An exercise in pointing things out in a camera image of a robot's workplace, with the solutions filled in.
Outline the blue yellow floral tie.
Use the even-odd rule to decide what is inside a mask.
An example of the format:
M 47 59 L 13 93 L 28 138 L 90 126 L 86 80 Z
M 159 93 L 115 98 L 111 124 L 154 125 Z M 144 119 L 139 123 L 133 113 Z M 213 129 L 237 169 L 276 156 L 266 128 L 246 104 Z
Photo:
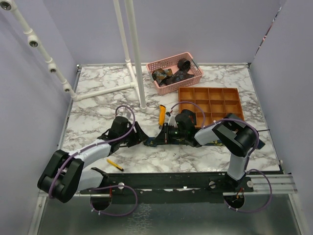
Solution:
M 148 138 L 145 142 L 144 145 L 145 146 L 149 146 L 149 147 L 157 147 L 158 145 L 165 145 L 165 141 L 159 141 L 159 143 L 157 143 L 157 141 L 155 141 L 155 138 Z M 188 144 L 185 141 L 178 141 L 178 140 L 173 140 L 171 143 L 171 145 L 186 145 L 188 146 Z M 257 146 L 257 149 L 262 149 L 266 144 L 262 141 L 259 140 L 259 144 Z M 207 143 L 205 146 L 224 146 L 224 144 L 220 141 L 213 141 L 213 142 L 209 142 Z

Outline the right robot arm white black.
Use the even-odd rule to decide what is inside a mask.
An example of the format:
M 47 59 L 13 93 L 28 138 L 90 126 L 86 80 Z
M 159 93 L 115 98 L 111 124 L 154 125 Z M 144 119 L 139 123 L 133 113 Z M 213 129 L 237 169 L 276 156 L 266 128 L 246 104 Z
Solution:
M 191 111 L 186 110 L 176 115 L 173 120 L 176 125 L 165 123 L 157 137 L 148 140 L 150 146 L 165 144 L 181 144 L 191 147 L 201 147 L 221 141 L 230 151 L 230 162 L 225 178 L 225 187 L 229 191 L 238 190 L 246 174 L 246 166 L 251 153 L 259 144 L 257 130 L 233 113 L 202 128 L 195 127 Z

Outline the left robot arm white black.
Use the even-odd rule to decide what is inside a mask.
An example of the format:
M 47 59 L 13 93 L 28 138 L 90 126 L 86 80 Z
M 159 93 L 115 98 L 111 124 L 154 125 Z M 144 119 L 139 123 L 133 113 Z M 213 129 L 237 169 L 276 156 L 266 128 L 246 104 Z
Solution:
M 117 116 L 111 127 L 91 144 L 65 152 L 55 151 L 37 182 L 38 189 L 62 203 L 68 202 L 76 192 L 92 188 L 97 193 L 107 190 L 108 181 L 96 170 L 83 169 L 101 158 L 115 153 L 121 146 L 132 147 L 148 139 L 137 121 L 133 124 Z

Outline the orange utility knife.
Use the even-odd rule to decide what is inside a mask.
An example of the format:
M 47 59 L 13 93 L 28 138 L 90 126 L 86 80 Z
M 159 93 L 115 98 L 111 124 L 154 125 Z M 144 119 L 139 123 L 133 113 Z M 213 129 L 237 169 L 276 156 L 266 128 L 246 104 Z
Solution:
M 162 129 L 164 122 L 165 122 L 165 115 L 166 115 L 166 107 L 164 105 L 159 106 L 159 129 Z

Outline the rolled dark red-patterned tie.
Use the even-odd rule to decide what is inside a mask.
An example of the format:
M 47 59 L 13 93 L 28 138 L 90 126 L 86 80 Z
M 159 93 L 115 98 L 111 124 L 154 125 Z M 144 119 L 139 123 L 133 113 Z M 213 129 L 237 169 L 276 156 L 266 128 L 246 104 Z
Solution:
M 183 109 L 182 114 L 185 114 L 189 117 L 191 122 L 196 126 L 197 125 L 197 118 L 196 118 L 196 113 L 192 112 L 191 110 L 188 109 Z

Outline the yellow black pencil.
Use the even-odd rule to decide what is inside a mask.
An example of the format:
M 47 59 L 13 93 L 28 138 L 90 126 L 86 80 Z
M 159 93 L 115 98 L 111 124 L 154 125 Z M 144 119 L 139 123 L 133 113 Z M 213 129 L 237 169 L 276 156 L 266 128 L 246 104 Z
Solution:
M 107 163 L 109 163 L 110 165 L 114 166 L 115 168 L 117 168 L 120 171 L 124 171 L 124 168 L 122 168 L 121 166 L 119 166 L 118 164 L 114 163 L 113 161 L 111 161 L 110 159 L 107 159 Z

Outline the orange compartment tray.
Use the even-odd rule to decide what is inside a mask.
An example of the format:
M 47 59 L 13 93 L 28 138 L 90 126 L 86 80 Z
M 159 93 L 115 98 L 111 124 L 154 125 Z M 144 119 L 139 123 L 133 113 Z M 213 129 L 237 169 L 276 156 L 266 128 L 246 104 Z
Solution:
M 239 92 L 236 88 L 181 87 L 178 91 L 179 112 L 183 109 L 196 113 L 196 128 L 212 124 L 233 113 L 244 119 Z

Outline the dark orange-patterned tie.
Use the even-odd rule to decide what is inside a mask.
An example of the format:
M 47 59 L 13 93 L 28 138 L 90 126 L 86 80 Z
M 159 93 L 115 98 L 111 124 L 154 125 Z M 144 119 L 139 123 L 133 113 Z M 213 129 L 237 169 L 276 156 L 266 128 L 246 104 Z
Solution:
M 167 77 L 171 77 L 173 75 L 172 69 L 157 69 L 153 71 L 152 78 L 157 84 L 161 87 L 165 84 L 163 81 Z

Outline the dark blue-patterned tie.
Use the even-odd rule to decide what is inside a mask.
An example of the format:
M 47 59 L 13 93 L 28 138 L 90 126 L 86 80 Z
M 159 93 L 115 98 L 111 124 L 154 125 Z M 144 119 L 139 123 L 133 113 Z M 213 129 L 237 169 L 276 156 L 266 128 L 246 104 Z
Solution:
M 174 73 L 172 76 L 168 77 L 165 81 L 166 85 L 171 85 L 189 78 L 193 78 L 195 75 L 194 74 L 190 74 L 184 71 L 177 71 L 176 73 Z

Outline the pink plastic basket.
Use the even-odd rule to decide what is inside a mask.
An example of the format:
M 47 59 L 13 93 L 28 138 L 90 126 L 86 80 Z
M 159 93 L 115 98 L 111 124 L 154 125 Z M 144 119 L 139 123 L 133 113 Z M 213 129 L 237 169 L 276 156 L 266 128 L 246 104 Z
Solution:
M 202 69 L 189 52 L 150 62 L 146 68 L 159 95 L 198 84 L 203 76 Z

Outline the rolled brown tie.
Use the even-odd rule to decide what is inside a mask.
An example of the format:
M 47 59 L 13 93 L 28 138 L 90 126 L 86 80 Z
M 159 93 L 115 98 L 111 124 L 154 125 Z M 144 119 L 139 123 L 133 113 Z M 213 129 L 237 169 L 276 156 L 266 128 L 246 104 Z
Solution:
M 191 68 L 191 62 L 185 58 L 178 61 L 177 67 L 180 71 L 188 72 Z

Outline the white pvc pipe rack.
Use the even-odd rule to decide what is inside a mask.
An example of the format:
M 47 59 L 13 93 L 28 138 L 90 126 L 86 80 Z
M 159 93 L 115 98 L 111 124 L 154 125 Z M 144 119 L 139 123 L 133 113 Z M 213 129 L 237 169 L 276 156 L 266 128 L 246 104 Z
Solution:
M 140 54 L 139 54 L 139 42 L 138 42 L 138 35 L 137 35 L 137 28 L 135 22 L 135 13 L 134 13 L 134 4 L 132 0 L 125 1 L 125 9 L 127 13 L 127 19 L 130 29 L 131 35 L 131 42 L 133 44 L 134 50 L 134 65 L 132 65 L 125 28 L 123 24 L 121 9 L 119 1 L 114 0 L 114 9 L 115 15 L 117 18 L 118 28 L 120 32 L 120 37 L 122 41 L 122 46 L 125 54 L 125 64 L 129 71 L 129 75 L 131 77 L 131 82 L 126 85 L 115 86 L 109 89 L 103 89 L 95 92 L 90 92 L 86 94 L 77 94 L 72 86 L 69 84 L 68 80 L 64 77 L 60 69 L 58 68 L 57 64 L 55 63 L 54 59 L 49 55 L 45 47 L 43 46 L 40 38 L 36 34 L 36 32 L 30 27 L 28 22 L 25 20 L 21 12 L 19 11 L 17 4 L 13 0 L 2 0 L 0 2 L 0 8 L 4 11 L 11 12 L 14 18 L 19 22 L 20 26 L 23 29 L 24 35 L 27 37 L 27 44 L 31 48 L 35 48 L 43 57 L 45 63 L 47 64 L 48 72 L 55 75 L 60 83 L 62 84 L 63 91 L 70 95 L 73 101 L 77 102 L 80 100 L 84 100 L 87 98 L 96 97 L 103 94 L 108 94 L 116 91 L 125 90 L 128 88 L 133 88 L 139 100 L 140 108 L 143 112 L 147 110 L 146 98 L 145 98 L 145 91 L 143 85 L 143 75 L 142 75 L 142 68 L 140 62 Z

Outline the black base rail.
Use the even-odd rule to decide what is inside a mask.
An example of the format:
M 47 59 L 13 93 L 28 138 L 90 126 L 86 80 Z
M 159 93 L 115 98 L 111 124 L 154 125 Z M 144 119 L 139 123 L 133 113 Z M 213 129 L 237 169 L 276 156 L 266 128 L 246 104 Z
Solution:
M 106 173 L 99 187 L 81 190 L 96 202 L 131 204 L 223 203 L 224 195 L 253 192 L 251 178 L 233 181 L 225 172 Z

